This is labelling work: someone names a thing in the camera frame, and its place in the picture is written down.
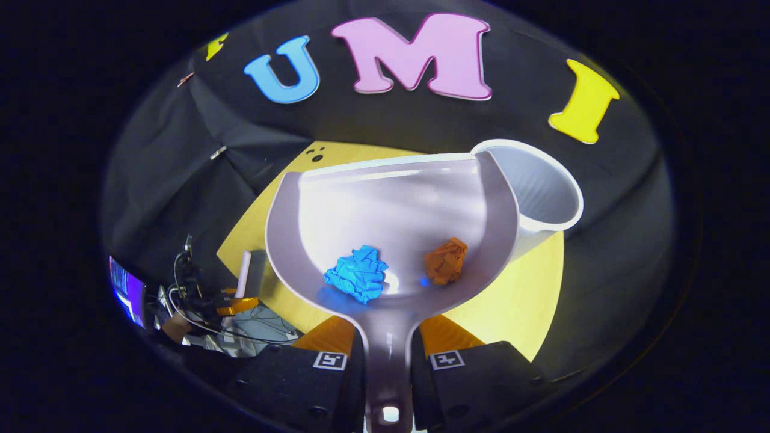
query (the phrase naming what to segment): crumpled paper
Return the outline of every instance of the crumpled paper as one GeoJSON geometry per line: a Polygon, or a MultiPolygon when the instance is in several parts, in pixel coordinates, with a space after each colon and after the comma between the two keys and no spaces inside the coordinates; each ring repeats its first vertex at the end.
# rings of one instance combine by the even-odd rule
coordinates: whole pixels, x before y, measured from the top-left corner
{"type": "Polygon", "coordinates": [[[340,257],[336,267],[329,269],[323,279],[366,305],[382,294],[386,269],[385,262],[377,259],[377,250],[364,245],[360,250],[353,250],[352,256],[340,257]]]}
{"type": "Polygon", "coordinates": [[[428,277],[434,284],[443,286],[460,278],[468,245],[453,237],[449,242],[425,255],[428,277]]]}

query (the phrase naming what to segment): orange crumpled paper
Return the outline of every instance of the orange crumpled paper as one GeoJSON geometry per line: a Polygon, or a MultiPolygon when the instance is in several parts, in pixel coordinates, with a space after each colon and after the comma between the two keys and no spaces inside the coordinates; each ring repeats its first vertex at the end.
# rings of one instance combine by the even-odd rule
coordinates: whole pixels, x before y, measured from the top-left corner
{"type": "Polygon", "coordinates": [[[430,280],[443,286],[460,278],[467,251],[468,245],[453,237],[449,242],[426,254],[425,267],[430,280]]]}

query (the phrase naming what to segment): monitor screen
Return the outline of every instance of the monitor screen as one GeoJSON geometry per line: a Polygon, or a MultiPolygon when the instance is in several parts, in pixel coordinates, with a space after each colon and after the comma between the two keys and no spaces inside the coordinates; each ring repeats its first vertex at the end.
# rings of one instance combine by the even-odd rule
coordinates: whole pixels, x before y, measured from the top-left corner
{"type": "Polygon", "coordinates": [[[109,274],[112,289],[123,306],[126,315],[141,327],[146,327],[144,317],[145,284],[123,269],[112,257],[109,258],[109,274]]]}

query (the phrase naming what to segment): dustpan handle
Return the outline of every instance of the dustpan handle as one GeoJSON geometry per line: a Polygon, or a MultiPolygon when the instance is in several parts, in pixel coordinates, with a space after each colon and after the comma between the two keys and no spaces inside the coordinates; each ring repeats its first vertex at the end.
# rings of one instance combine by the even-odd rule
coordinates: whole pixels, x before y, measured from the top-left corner
{"type": "Polygon", "coordinates": [[[409,359],[412,323],[406,317],[402,319],[388,321],[395,323],[393,325],[380,322],[376,327],[364,329],[367,335],[365,366],[369,433],[412,431],[414,410],[409,359]],[[397,409],[398,421],[388,421],[395,412],[392,408],[397,409]]]}

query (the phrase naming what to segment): blue letter u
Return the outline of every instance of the blue letter u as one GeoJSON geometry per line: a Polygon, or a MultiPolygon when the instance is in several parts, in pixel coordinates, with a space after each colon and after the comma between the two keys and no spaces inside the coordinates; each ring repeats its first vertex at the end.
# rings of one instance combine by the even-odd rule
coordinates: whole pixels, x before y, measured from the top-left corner
{"type": "Polygon", "coordinates": [[[300,77],[299,82],[294,86],[281,84],[276,73],[273,72],[273,68],[270,68],[270,56],[267,54],[252,60],[243,68],[243,72],[251,76],[265,97],[273,102],[293,104],[307,99],[318,90],[321,81],[318,76],[318,69],[305,49],[305,45],[309,41],[309,37],[300,36],[284,42],[276,49],[276,54],[285,55],[289,59],[296,74],[300,77]]]}

